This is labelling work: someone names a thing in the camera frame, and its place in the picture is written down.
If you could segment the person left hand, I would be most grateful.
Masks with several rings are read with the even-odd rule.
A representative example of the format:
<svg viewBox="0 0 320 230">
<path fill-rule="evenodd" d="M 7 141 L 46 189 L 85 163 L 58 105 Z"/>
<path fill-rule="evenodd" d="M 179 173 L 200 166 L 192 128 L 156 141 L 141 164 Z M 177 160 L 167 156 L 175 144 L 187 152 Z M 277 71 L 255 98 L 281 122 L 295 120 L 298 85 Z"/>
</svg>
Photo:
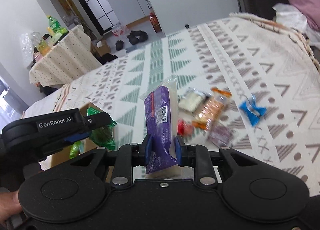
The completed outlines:
<svg viewBox="0 0 320 230">
<path fill-rule="evenodd" d="M 22 211 L 21 204 L 18 200 L 18 191 L 0 194 L 0 222 L 4 227 L 5 222 L 13 215 Z"/>
</svg>

